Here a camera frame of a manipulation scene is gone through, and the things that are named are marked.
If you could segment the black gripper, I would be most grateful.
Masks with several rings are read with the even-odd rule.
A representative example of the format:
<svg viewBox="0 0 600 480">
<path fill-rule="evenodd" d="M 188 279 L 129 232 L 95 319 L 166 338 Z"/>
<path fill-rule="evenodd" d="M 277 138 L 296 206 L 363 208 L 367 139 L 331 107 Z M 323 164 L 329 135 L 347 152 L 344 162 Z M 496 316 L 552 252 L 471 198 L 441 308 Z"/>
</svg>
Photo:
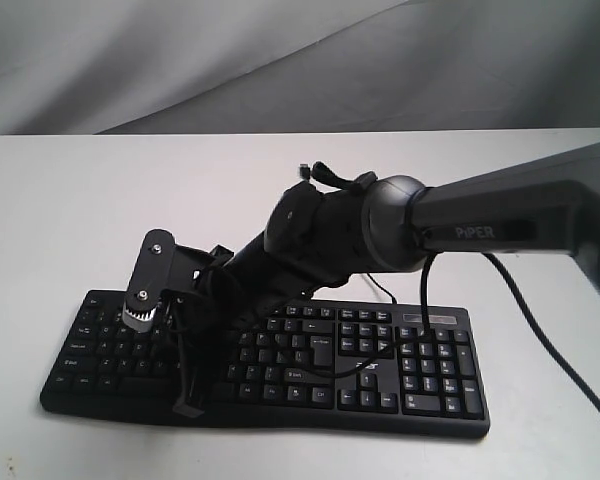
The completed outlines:
<svg viewBox="0 0 600 480">
<path fill-rule="evenodd" d="M 257 320 L 290 299 L 290 270 L 249 244 L 237 253 L 222 245 L 210 251 L 214 261 L 199 274 L 197 288 L 203 305 L 170 304 L 179 353 L 180 393 L 173 412 L 199 417 L 215 381 L 215 364 L 228 349 L 228 331 L 248 330 Z"/>
</svg>

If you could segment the dark grey piper robot arm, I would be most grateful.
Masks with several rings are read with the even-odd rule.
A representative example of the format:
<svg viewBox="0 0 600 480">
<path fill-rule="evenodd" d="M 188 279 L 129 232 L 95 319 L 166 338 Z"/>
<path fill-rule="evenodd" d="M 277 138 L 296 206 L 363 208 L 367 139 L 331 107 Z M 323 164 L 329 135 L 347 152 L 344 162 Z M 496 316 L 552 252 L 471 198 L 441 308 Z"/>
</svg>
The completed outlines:
<svg viewBox="0 0 600 480">
<path fill-rule="evenodd" d="M 186 400 L 205 393 L 200 370 L 233 331 L 355 274 L 427 276 L 449 252 L 565 254 L 600 294 L 600 143 L 437 187 L 307 168 L 256 238 L 170 287 Z"/>
</svg>

